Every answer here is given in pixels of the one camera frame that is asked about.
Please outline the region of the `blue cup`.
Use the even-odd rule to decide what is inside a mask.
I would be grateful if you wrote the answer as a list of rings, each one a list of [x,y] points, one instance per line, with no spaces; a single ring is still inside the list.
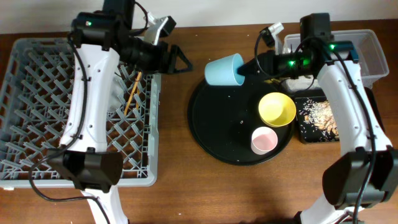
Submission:
[[[205,66],[205,80],[213,86],[241,86],[245,76],[238,74],[238,68],[243,64],[240,54],[212,61]]]

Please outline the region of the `wooden chopstick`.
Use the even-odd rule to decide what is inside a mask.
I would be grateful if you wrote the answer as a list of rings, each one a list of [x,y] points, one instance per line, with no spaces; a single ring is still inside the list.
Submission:
[[[129,99],[127,100],[127,103],[126,103],[126,106],[125,106],[125,109],[124,109],[124,115],[127,115],[127,112],[128,112],[128,109],[129,109],[129,105],[132,102],[134,93],[136,92],[137,85],[141,81],[141,78],[142,78],[142,72],[138,72],[137,73],[137,77],[136,77],[136,79],[134,81],[134,84],[133,84],[133,88],[132,88],[132,90],[130,92]]]
[[[138,72],[138,74],[137,74],[137,80],[136,80],[136,83],[135,84],[138,84],[138,83],[140,83],[141,82],[141,78],[142,78],[142,72]],[[139,89],[138,89],[138,87],[136,86],[136,94],[139,96],[139,94],[140,94],[140,91],[139,91]],[[139,109],[139,105],[138,105],[138,101],[136,100],[136,109],[138,110]]]

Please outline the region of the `grey round plate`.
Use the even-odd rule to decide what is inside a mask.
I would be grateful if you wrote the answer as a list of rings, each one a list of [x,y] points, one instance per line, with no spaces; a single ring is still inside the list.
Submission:
[[[121,86],[122,78],[114,76],[111,82],[111,91],[108,101],[108,112],[115,112],[122,105],[119,96],[123,96],[124,90]]]

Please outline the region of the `yellow bowl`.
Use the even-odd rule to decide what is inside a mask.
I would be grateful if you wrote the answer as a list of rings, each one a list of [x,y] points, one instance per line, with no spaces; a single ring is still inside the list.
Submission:
[[[257,108],[261,120],[273,128],[290,124],[295,119],[297,112],[293,99],[280,92],[272,92],[263,96]]]

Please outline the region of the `peanut shells and rice waste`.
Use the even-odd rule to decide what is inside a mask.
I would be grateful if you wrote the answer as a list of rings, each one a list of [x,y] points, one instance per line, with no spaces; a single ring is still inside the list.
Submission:
[[[312,133],[321,134],[320,140],[337,141],[340,139],[336,121],[328,100],[316,102],[308,99],[303,109],[304,123],[313,129]]]

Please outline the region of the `pink cup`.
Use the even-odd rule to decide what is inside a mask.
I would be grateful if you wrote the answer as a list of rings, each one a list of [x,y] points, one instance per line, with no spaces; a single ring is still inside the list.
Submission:
[[[251,135],[251,150],[255,154],[264,155],[274,150],[278,143],[276,132],[268,127],[260,127]]]

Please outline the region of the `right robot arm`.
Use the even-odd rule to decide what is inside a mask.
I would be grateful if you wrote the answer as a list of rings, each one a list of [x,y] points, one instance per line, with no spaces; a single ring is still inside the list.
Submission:
[[[323,173],[322,196],[298,212],[295,223],[341,223],[387,202],[397,188],[397,149],[385,135],[361,81],[358,54],[349,41],[303,40],[291,54],[256,55],[238,74],[262,80],[311,73],[322,88],[340,134],[341,158]]]

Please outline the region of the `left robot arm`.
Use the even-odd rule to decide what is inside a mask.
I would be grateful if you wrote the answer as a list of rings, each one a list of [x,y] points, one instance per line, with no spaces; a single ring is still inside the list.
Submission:
[[[170,16],[155,19],[145,36],[131,33],[131,18],[110,12],[82,12],[73,21],[72,48],[75,77],[67,126],[57,149],[47,152],[48,164],[73,182],[87,199],[96,223],[127,223],[117,184],[123,157],[109,152],[106,117],[120,106],[112,95],[117,86],[120,62],[143,72],[173,74],[176,60],[184,54],[176,45],[162,41],[176,23]]]

